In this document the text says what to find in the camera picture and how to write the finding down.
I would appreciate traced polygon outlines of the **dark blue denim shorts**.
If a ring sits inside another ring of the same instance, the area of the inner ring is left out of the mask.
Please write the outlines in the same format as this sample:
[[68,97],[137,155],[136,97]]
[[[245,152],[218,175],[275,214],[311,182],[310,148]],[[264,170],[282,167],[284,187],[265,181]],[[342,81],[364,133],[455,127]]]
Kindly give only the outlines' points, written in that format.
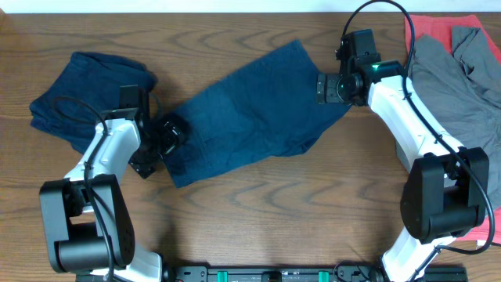
[[175,186],[308,151],[349,110],[316,103],[318,75],[301,42],[293,41],[177,107],[171,118],[186,141],[164,159]]

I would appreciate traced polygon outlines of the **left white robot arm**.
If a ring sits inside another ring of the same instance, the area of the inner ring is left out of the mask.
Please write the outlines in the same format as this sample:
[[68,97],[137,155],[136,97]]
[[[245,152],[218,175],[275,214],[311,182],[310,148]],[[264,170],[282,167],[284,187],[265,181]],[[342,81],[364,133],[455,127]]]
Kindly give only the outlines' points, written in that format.
[[49,262],[78,281],[164,281],[161,255],[136,242],[120,184],[128,166],[149,177],[184,134],[169,116],[151,121],[139,107],[104,111],[92,125],[82,159],[39,192]]

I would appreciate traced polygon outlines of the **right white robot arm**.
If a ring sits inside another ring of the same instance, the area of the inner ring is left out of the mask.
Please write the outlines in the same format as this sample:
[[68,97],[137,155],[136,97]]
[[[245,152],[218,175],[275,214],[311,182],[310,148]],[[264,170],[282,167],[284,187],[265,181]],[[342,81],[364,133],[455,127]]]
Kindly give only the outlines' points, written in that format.
[[466,148],[440,125],[399,62],[319,74],[315,101],[369,107],[390,129],[409,171],[400,200],[404,228],[371,272],[373,281],[423,279],[432,260],[456,238],[493,220],[486,152]]

